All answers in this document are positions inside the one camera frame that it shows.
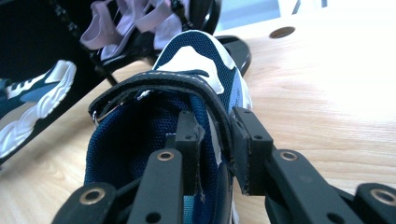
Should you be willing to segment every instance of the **black strap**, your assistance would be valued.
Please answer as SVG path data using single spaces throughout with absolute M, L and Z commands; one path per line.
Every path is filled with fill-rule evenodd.
M 230 159 L 233 143 L 230 121 L 223 103 L 202 78 L 192 75 L 191 72 L 147 71 L 137 74 L 96 98 L 89 107 L 89 113 L 93 117 L 101 118 L 142 91 L 178 91 L 199 97 L 213 120 L 222 152 Z

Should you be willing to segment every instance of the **bolt hole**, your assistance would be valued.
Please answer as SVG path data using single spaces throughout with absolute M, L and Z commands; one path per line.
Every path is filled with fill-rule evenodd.
M 288 151 L 286 151 L 286 152 L 281 152 L 281 153 L 280 153 L 280 157 L 281 157 L 283 160 L 286 160 L 286 161 L 296 161 L 297 158 L 298 158 L 296 154 L 294 154 L 294 153 L 292 153 L 292 152 L 288 152 Z
M 175 155 L 172 152 L 162 152 L 160 154 L 157 155 L 157 159 L 160 161 L 170 161 L 175 157 Z
M 372 189 L 371 194 L 374 198 L 379 200 L 381 203 L 385 203 L 390 206 L 396 206 L 396 195 L 384 189 Z
M 294 28 L 292 26 L 282 27 L 282 28 L 279 28 L 279 29 L 273 31 L 270 34 L 270 37 L 273 39 L 279 39 L 279 38 L 291 35 L 295 30 L 296 30 L 296 28 Z
M 336 224 L 343 224 L 345 223 L 344 219 L 340 216 L 338 216 L 337 214 L 334 213 L 329 213 L 327 214 L 327 218 L 332 222 L 332 223 L 336 223 Z
M 95 200 L 99 197 L 100 193 L 99 191 L 93 191 L 93 192 L 89 192 L 86 196 L 85 199 L 86 200 Z
M 105 197 L 105 194 L 106 193 L 104 189 L 100 189 L 100 188 L 89 189 L 81 195 L 79 201 L 82 204 L 86 204 L 86 205 L 98 203 Z
M 161 215 L 156 212 L 152 212 L 146 216 L 147 223 L 158 223 L 161 220 Z

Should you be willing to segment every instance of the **wood grain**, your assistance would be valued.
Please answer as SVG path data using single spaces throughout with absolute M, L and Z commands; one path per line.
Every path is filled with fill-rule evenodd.
M 276 147 L 303 153 L 349 193 L 363 182 L 396 188 L 395 17 L 324 9 L 216 34 L 250 46 L 245 80 Z M 269 37 L 285 26 L 295 32 Z M 133 63 L 115 77 L 148 69 Z M 50 223 L 82 185 L 94 130 L 88 105 L 108 88 L 100 84 L 2 166 L 0 223 Z M 235 185 L 234 198 L 241 223 L 269 223 L 263 197 L 243 196 Z

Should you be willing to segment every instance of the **blue sneaker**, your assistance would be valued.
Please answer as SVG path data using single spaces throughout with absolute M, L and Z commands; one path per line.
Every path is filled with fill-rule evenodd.
M 175 36 L 151 71 L 119 83 L 90 105 L 100 123 L 89 143 L 85 184 L 107 182 L 119 189 L 142 176 L 149 155 L 176 132 L 179 113 L 190 110 L 205 134 L 199 187 L 184 196 L 184 223 L 231 223 L 236 215 L 228 117 L 234 106 L 252 103 L 227 50 L 200 31 Z
M 59 61 L 46 74 L 21 83 L 0 79 L 0 159 L 20 146 L 35 122 L 62 101 L 75 73 L 73 63 Z

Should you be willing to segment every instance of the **shoe sole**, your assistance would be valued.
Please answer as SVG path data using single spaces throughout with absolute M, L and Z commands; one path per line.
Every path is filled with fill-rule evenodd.
M 20 146 L 32 133 L 35 123 L 46 118 L 69 92 L 74 81 L 76 66 L 66 62 L 69 67 L 59 84 L 47 92 L 36 105 L 26 110 L 18 120 L 9 123 L 0 132 L 0 159 Z

